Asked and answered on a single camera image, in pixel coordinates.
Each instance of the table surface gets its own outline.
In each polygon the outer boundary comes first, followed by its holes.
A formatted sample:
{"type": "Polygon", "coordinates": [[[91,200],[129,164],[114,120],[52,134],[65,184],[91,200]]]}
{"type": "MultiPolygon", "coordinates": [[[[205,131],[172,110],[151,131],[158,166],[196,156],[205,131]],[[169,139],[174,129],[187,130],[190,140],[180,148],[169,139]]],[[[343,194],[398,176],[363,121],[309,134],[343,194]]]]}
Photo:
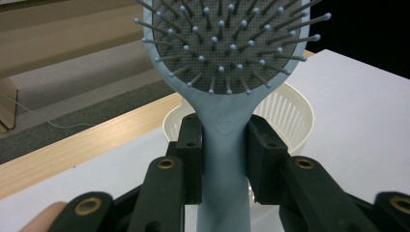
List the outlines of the table surface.
{"type": "Polygon", "coordinates": [[[169,95],[0,165],[0,199],[160,127],[166,114],[181,100],[178,94],[169,95]]]}
{"type": "MultiPolygon", "coordinates": [[[[409,80],[324,50],[301,63],[286,82],[314,110],[315,125],[302,156],[318,160],[346,192],[368,202],[380,191],[410,194],[409,80]]],[[[180,103],[179,95],[170,95],[0,165],[0,197],[5,198],[0,218],[21,223],[21,210],[33,208],[24,202],[58,200],[67,191],[89,188],[120,195],[119,185],[140,183],[148,160],[135,150],[160,147],[164,138],[153,132],[161,135],[163,118],[180,103]],[[121,173],[125,169],[136,174],[121,173]]],[[[26,219],[47,204],[31,209],[26,219]]]]}

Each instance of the finger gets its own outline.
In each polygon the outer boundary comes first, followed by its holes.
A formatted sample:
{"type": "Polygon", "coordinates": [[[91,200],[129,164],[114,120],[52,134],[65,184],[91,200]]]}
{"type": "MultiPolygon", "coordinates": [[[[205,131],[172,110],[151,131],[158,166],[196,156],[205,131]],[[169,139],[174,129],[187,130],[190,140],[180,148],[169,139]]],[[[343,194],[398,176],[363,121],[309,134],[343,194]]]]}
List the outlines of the finger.
{"type": "Polygon", "coordinates": [[[66,205],[67,202],[56,202],[49,205],[28,222],[20,232],[46,232],[66,205]]]}

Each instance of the basket rim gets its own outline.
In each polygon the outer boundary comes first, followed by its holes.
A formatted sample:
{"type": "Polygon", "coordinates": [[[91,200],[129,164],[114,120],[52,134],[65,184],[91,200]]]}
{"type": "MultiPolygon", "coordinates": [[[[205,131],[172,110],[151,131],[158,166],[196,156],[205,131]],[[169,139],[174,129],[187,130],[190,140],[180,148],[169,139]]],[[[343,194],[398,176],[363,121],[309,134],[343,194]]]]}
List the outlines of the basket rim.
{"type": "MultiPolygon", "coordinates": [[[[306,144],[308,138],[310,137],[310,135],[311,135],[311,133],[312,133],[312,131],[313,131],[313,128],[314,128],[314,124],[315,124],[314,111],[313,111],[313,107],[311,106],[311,104],[310,104],[310,102],[308,101],[308,99],[307,99],[301,92],[299,92],[295,87],[291,86],[291,85],[288,84],[286,81],[283,82],[278,88],[287,88],[288,90],[293,91],[294,93],[296,93],[296,95],[297,95],[298,97],[300,97],[301,99],[303,99],[304,102],[307,104],[308,113],[309,113],[309,116],[310,116],[310,118],[311,118],[311,126],[310,126],[310,128],[308,129],[307,135],[304,137],[304,139],[303,139],[299,144],[297,144],[296,146],[292,147],[292,149],[291,149],[290,151],[288,151],[289,154],[291,154],[292,152],[297,151],[298,149],[300,149],[301,147],[303,147],[303,146],[306,144]]],[[[187,102],[187,101],[186,101],[184,98],[182,98],[181,104],[178,105],[178,106],[176,106],[175,108],[171,109],[171,110],[165,115],[165,117],[164,117],[163,120],[162,120],[162,125],[161,125],[161,126],[162,126],[162,132],[163,132],[163,134],[164,134],[164,136],[165,136],[165,138],[166,138],[166,140],[167,140],[168,142],[172,141],[172,139],[168,136],[168,133],[167,133],[166,130],[165,130],[165,122],[166,122],[166,120],[169,118],[169,116],[170,116],[171,114],[173,114],[175,111],[179,110],[180,108],[184,107],[183,102],[187,102]]]]}

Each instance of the gray carpet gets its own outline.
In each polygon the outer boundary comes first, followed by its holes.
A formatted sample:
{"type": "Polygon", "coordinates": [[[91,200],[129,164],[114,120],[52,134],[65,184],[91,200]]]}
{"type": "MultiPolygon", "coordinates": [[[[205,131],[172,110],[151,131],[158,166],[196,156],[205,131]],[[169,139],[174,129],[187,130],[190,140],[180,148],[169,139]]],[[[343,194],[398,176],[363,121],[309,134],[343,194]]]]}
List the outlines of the gray carpet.
{"type": "MultiPolygon", "coordinates": [[[[155,101],[174,91],[163,81],[147,84],[114,98],[95,103],[52,120],[59,126],[75,125],[78,122],[97,125],[146,103],[155,101]]],[[[71,136],[89,127],[69,130],[54,128],[42,123],[27,130],[0,139],[0,164],[21,157],[53,142],[71,136]]]]}

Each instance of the white plastic basket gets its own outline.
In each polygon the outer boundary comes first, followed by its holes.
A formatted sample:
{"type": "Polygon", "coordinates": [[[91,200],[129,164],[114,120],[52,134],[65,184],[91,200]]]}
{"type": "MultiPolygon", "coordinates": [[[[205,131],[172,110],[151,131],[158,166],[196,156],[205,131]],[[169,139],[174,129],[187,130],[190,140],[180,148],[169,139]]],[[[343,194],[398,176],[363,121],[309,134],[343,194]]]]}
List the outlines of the white plastic basket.
{"type": "MultiPolygon", "coordinates": [[[[194,113],[183,99],[181,105],[172,109],[162,122],[162,130],[169,141],[178,139],[182,119],[194,113]]],[[[287,83],[280,85],[253,111],[266,119],[288,146],[291,156],[302,152],[314,125],[314,114],[308,100],[287,83]]]]}

